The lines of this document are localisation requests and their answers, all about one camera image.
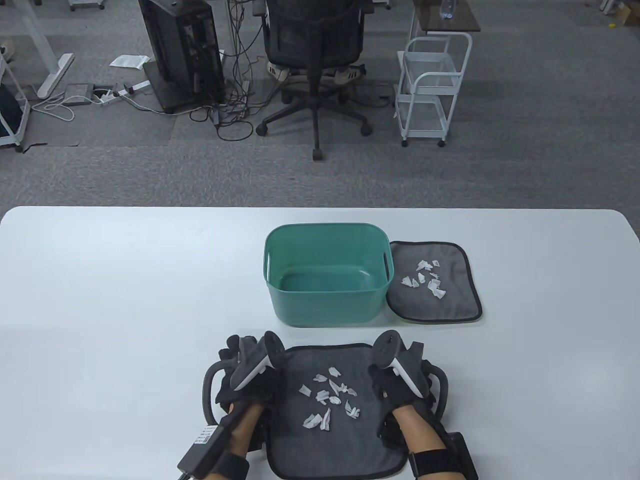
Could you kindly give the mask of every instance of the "computer tower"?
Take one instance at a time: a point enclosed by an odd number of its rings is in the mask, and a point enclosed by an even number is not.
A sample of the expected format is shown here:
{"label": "computer tower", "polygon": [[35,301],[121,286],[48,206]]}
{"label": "computer tower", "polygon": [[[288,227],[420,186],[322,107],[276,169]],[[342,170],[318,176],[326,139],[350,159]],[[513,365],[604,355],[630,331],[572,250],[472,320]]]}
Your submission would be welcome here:
{"label": "computer tower", "polygon": [[205,0],[138,2],[156,57],[145,64],[145,72],[163,108],[175,110],[189,99],[198,104],[224,102],[225,79],[209,4]]}

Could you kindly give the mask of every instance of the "office floor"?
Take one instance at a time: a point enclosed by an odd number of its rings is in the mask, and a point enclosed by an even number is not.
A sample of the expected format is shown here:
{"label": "office floor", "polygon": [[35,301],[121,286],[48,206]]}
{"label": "office floor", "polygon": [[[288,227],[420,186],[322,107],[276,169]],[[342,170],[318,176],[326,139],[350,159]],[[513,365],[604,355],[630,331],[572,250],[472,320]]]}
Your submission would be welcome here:
{"label": "office floor", "polygon": [[[366,20],[362,60],[373,80],[399,75],[396,50],[412,7],[396,1]],[[0,215],[16,205],[608,208],[640,232],[640,35],[608,28],[589,1],[471,1],[483,32],[445,148],[429,140],[401,148],[391,107],[362,109],[375,130],[368,138],[323,113],[324,163],[310,159],[305,113],[237,143],[218,139],[208,122],[123,102],[76,108],[69,124],[35,113],[27,141],[48,145],[0,150]],[[36,12],[54,50],[76,54],[63,84],[143,79],[108,66],[122,53],[152,54],[138,2],[74,13],[63,0],[44,3]],[[222,0],[211,4],[228,47]],[[13,69],[36,84],[44,68],[17,18],[0,7],[1,35],[17,44]],[[249,18],[244,37],[256,29]],[[250,50],[259,61],[256,101],[272,85],[263,55],[258,39]],[[377,93],[385,90],[360,89]],[[156,105],[153,95],[137,100]],[[277,99],[258,118],[280,107]],[[243,136],[243,128],[221,133]]]}

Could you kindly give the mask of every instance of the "black bag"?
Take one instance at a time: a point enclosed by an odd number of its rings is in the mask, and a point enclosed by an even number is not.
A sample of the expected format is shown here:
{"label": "black bag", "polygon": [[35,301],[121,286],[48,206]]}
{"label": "black bag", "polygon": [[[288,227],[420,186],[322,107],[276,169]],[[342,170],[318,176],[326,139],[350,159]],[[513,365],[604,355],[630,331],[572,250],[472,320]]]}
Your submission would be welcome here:
{"label": "black bag", "polygon": [[[22,121],[22,109],[18,100],[9,91],[6,85],[0,85],[0,114],[13,132],[17,132]],[[9,132],[0,123],[0,137],[6,137]]]}

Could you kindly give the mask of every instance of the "hand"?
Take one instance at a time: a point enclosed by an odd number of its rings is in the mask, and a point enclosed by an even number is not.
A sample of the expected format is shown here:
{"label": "hand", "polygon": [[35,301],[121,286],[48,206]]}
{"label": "hand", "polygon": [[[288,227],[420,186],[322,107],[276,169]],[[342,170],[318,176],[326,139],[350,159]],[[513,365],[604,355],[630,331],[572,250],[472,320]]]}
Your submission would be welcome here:
{"label": "hand", "polygon": [[[377,365],[369,366],[369,375],[373,380],[373,388],[380,399],[384,399],[393,410],[412,404],[418,397],[412,392],[402,377],[396,375],[392,368],[381,369]],[[428,374],[425,375],[429,388],[433,382]],[[435,404],[435,397],[429,391],[429,397],[425,403],[431,408]]]}
{"label": "hand", "polygon": [[[257,344],[255,337],[248,337],[253,343]],[[227,339],[227,347],[218,352],[220,360],[231,360],[237,358],[240,353],[240,337],[233,335]],[[256,375],[254,379],[241,390],[233,391],[229,385],[229,379],[233,373],[233,369],[225,369],[225,377],[222,379],[220,391],[216,396],[216,403],[219,403],[225,412],[229,412],[230,405],[238,401],[255,401],[263,406],[273,405],[273,401],[277,393],[280,391],[281,374],[270,367]]]}

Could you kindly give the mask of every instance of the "chair base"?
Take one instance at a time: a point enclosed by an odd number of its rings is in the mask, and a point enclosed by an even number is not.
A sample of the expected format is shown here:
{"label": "chair base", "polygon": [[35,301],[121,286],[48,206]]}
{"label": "chair base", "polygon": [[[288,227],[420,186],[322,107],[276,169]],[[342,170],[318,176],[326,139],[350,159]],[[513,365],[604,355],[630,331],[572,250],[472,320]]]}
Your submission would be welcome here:
{"label": "chair base", "polygon": [[360,134],[362,136],[369,136],[373,133],[373,128],[369,125],[369,121],[366,116],[361,115],[350,108],[338,105],[330,100],[330,97],[333,95],[339,95],[339,101],[340,103],[343,103],[345,101],[344,95],[346,94],[346,88],[348,88],[348,86],[330,88],[328,90],[318,92],[317,96],[314,96],[308,92],[301,92],[299,90],[285,87],[282,89],[282,98],[284,103],[288,103],[289,105],[263,119],[260,125],[256,127],[255,132],[261,137],[265,136],[269,131],[267,125],[271,122],[275,122],[276,120],[309,108],[314,122],[314,151],[312,158],[314,161],[320,161],[323,159],[323,153],[320,149],[320,133],[318,127],[318,111],[321,108],[326,108],[327,110],[339,113],[352,118],[353,120],[358,120],[362,124],[360,127]]}

